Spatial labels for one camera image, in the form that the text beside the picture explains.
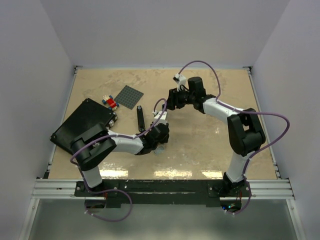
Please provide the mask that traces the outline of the black flat case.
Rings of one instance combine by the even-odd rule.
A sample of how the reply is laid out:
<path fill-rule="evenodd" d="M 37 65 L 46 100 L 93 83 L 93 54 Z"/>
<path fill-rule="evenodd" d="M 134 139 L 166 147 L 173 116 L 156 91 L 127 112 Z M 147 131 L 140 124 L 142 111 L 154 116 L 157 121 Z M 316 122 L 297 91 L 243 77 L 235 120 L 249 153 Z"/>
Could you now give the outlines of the black flat case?
<path fill-rule="evenodd" d="M 50 141 L 71 154 L 70 143 L 77 136 L 101 123 L 107 128 L 113 127 L 118 120 L 115 111 L 86 98 L 62 125 L 50 136 Z"/>

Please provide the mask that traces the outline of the grey lego baseplate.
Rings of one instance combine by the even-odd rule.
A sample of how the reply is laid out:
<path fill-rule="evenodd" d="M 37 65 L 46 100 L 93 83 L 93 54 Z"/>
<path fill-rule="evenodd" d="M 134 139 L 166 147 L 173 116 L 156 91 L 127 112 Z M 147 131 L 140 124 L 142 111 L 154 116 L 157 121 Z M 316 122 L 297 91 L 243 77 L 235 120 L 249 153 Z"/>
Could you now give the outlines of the grey lego baseplate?
<path fill-rule="evenodd" d="M 115 97 L 115 101 L 118 104 L 132 110 L 143 95 L 143 92 L 126 85 Z"/>

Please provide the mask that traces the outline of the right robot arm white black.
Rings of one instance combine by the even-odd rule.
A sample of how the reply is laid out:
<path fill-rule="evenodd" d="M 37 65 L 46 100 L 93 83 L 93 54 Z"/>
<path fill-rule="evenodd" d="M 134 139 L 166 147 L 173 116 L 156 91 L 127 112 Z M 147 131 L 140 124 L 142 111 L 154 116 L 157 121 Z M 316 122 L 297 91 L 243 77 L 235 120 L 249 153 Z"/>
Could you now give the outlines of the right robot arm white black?
<path fill-rule="evenodd" d="M 167 109 L 181 109 L 185 105 L 192 105 L 202 114 L 215 117 L 227 125 L 229 144 L 233 155 L 228 170 L 223 178 L 223 192 L 230 197 L 240 190 L 244 180 L 250 154 L 257 152 L 265 143 L 266 136 L 258 116 L 253 108 L 236 109 L 218 100 L 212 94 L 207 94 L 201 77 L 185 78 L 176 74 L 173 80 L 177 87 L 170 89 L 167 98 Z"/>

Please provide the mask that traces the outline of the light blue stapler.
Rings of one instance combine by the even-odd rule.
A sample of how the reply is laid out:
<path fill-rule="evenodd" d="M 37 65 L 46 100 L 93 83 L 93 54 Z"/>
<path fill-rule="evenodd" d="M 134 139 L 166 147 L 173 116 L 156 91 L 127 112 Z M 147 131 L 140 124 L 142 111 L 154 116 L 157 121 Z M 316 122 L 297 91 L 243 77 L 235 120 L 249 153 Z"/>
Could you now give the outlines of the light blue stapler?
<path fill-rule="evenodd" d="M 164 103 L 164 104 L 162 105 L 162 112 L 163 112 L 164 114 L 167 114 L 167 104 L 166 104 L 166 103 Z"/>

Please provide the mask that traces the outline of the black stapler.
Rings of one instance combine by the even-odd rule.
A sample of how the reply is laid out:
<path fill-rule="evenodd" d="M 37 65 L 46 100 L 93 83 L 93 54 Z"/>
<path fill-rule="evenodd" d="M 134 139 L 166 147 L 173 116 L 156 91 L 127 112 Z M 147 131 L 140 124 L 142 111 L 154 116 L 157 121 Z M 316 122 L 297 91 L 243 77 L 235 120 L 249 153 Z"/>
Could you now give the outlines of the black stapler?
<path fill-rule="evenodd" d="M 143 114 L 143 108 L 141 105 L 138 105 L 136 108 L 137 113 L 137 124 L 138 124 L 138 130 L 140 133 L 144 132 L 146 130 L 145 127 L 145 119 Z"/>

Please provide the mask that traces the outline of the staple box tray with staples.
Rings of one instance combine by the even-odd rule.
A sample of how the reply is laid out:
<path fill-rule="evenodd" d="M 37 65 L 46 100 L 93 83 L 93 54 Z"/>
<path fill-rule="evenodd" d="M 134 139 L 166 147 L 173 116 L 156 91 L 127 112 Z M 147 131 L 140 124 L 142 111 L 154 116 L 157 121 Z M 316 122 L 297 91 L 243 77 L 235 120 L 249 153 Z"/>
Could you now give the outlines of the staple box tray with staples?
<path fill-rule="evenodd" d="M 163 145 L 157 146 L 157 148 L 153 151 L 155 155 L 159 155 L 165 151 L 165 147 Z"/>

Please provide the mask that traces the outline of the red blue lego car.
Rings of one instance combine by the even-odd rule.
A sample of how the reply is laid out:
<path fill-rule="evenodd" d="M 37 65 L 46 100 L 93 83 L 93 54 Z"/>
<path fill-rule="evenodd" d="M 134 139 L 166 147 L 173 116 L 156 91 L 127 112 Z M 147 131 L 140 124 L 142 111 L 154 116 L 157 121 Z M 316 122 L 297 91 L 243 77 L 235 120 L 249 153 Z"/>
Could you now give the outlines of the red blue lego car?
<path fill-rule="evenodd" d="M 119 107 L 119 103 L 116 102 L 111 95 L 104 95 L 102 97 L 102 103 L 104 105 L 108 105 L 108 108 L 113 111 L 115 111 Z"/>

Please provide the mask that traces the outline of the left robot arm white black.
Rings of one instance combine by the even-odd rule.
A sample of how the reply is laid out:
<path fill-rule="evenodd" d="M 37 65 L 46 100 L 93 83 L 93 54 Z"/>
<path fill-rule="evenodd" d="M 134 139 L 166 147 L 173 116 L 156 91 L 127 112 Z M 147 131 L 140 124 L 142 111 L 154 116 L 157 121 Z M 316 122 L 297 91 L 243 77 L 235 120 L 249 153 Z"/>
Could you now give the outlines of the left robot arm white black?
<path fill-rule="evenodd" d="M 70 142 L 70 149 L 86 181 L 86 191 L 99 196 L 104 190 L 99 164 L 110 153 L 146 155 L 169 140 L 169 124 L 159 123 L 146 134 L 117 134 L 98 123 Z"/>

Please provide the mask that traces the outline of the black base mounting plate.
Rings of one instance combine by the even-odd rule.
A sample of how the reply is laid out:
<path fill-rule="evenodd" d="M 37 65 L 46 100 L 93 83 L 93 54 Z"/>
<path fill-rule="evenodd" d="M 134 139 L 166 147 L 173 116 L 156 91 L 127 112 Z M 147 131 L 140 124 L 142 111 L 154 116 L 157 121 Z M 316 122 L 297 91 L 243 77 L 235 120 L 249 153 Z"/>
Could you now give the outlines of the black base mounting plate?
<path fill-rule="evenodd" d="M 120 208 L 135 205 L 205 205 L 239 210 L 241 201 L 251 196 L 248 183 L 227 183 L 224 179 L 206 180 L 116 180 L 104 179 L 102 184 L 87 190 L 77 181 L 76 197 L 84 197 L 90 208 Z"/>

